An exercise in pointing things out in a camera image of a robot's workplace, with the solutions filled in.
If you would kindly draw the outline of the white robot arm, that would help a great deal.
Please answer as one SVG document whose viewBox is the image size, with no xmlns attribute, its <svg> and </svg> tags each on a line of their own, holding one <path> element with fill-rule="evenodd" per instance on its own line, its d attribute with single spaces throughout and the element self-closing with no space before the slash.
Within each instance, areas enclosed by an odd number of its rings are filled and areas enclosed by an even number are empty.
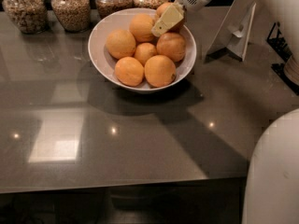
<svg viewBox="0 0 299 224">
<path fill-rule="evenodd" d="M 291 48 L 285 76 L 298 82 L 299 0 L 263 0 Z M 249 165 L 242 224 L 299 224 L 299 118 L 296 110 L 263 133 Z"/>
</svg>

